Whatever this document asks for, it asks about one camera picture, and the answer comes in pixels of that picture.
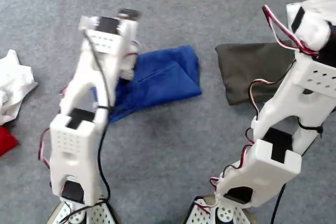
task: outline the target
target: crumpled white fabric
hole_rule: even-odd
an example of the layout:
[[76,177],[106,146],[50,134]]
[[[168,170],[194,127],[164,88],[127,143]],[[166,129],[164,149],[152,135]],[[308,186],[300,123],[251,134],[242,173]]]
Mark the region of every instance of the crumpled white fabric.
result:
[[16,119],[23,98],[36,87],[32,68],[22,66],[15,50],[0,59],[0,125]]

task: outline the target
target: olive green cloth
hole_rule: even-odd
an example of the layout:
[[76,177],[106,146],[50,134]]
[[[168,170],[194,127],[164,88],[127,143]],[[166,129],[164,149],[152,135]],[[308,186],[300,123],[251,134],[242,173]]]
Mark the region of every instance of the olive green cloth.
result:
[[[254,79],[279,80],[294,59],[293,51],[278,43],[221,44],[216,47],[216,51],[226,99],[230,105],[248,101],[248,86]],[[255,83],[253,97],[256,102],[265,102],[278,87],[279,84]]]

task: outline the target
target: blue towel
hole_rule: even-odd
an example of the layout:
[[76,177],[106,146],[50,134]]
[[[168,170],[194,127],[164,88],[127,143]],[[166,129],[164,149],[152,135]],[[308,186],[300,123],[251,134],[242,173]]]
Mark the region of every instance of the blue towel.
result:
[[144,108],[200,95],[198,58],[191,46],[141,54],[134,79],[120,79],[115,92],[110,122]]

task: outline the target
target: gray felt surface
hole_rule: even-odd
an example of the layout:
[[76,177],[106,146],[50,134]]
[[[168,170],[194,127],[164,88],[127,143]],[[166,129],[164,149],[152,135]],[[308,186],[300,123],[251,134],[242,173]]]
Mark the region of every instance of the gray felt surface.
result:
[[[254,115],[249,104],[228,105],[214,48],[274,41],[262,5],[285,22],[285,4],[296,1],[302,0],[0,0],[0,55],[16,49],[39,83],[10,124],[21,146],[0,158],[0,223],[45,223],[59,202],[49,188],[49,171],[37,161],[38,142],[58,111],[58,91],[75,70],[81,15],[140,10],[144,51],[191,44],[199,57],[202,96],[112,124],[103,147],[110,202],[122,222],[164,224],[179,223],[195,195],[211,192],[208,178],[239,159]],[[334,223],[334,125],[332,115],[323,139],[304,157],[302,174],[289,183],[276,223]],[[294,126],[289,119],[280,128]],[[269,223],[274,203],[254,209],[258,223]]]

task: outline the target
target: red cloth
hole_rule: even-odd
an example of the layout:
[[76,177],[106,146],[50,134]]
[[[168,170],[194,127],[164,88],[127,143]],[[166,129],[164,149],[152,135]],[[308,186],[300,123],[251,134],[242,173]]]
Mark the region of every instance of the red cloth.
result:
[[18,145],[19,142],[11,135],[8,129],[0,126],[0,156]]

